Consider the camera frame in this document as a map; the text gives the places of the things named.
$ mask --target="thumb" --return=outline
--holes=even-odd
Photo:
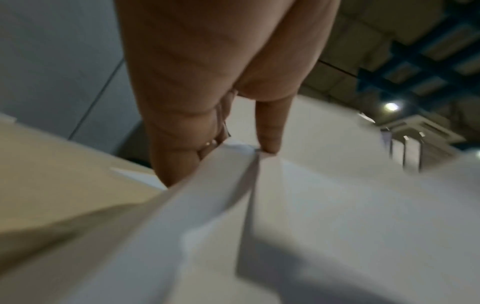
[[[256,136],[262,150],[276,154],[282,145],[285,123],[295,94],[255,104]]]

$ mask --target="hand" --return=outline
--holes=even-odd
[[[277,153],[292,99],[340,0],[116,0],[125,59],[167,186],[227,138],[238,93],[256,100],[263,150]]]

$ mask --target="ceiling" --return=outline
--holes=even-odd
[[[300,94],[324,99],[357,109],[374,119],[387,114],[379,101],[378,91],[357,93],[359,68],[376,70],[390,56],[390,44],[397,40],[409,45],[427,33],[444,17],[443,0],[342,0],[327,46],[316,66],[305,79]],[[424,54],[442,59],[480,37],[465,26],[427,49]],[[472,60],[456,69],[463,74],[480,70],[480,60]],[[400,82],[416,70],[403,66],[388,78]],[[433,79],[417,87],[423,95],[445,82]],[[479,97],[455,100],[437,110],[437,114],[454,121],[453,126],[480,133]]]

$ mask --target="gray wall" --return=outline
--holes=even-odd
[[[114,152],[139,123],[111,0],[0,0],[0,112]]]

